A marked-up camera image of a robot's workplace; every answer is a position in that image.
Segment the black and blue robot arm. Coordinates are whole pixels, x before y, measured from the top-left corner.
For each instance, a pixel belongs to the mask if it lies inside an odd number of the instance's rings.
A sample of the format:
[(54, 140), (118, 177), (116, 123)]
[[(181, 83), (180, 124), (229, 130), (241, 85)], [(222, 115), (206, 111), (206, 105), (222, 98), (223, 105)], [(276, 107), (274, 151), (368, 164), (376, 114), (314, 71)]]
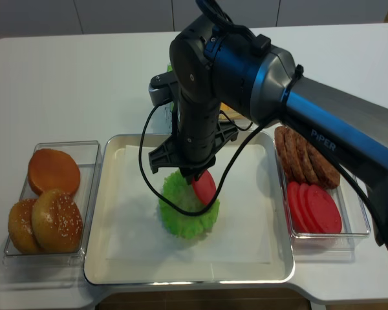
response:
[(258, 130), (280, 121), (348, 181), (388, 250), (388, 108), (306, 78), (290, 52), (233, 23), (217, 2), (197, 6), (200, 17), (171, 42), (172, 71), (149, 86), (155, 107), (173, 103), (172, 134), (149, 153), (151, 171), (178, 168), (191, 182), (212, 167), (238, 133), (219, 122), (222, 104)]

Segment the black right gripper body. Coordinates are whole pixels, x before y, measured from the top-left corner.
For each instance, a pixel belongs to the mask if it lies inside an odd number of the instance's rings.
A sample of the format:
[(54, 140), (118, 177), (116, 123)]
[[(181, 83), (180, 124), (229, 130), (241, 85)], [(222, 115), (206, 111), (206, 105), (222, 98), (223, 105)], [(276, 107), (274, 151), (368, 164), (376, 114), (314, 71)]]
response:
[(239, 133), (232, 123), (219, 121), (220, 105), (216, 99), (196, 103), (179, 90), (177, 111), (172, 113), (172, 134), (149, 153), (152, 173), (171, 167), (187, 175), (194, 174), (198, 167), (212, 167), (218, 151), (235, 141)]

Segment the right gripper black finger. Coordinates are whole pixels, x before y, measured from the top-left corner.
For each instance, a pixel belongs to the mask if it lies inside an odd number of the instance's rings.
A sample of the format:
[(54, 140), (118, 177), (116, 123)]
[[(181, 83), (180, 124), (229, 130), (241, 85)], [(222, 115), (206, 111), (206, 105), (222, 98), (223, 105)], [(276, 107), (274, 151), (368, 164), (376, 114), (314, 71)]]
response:
[(198, 167), (194, 169), (193, 179), (199, 181), (202, 175), (208, 170), (207, 166)]
[(187, 175), (183, 175), (183, 178), (188, 185), (191, 185), (192, 182), (195, 180), (195, 175), (194, 174), (187, 174)]

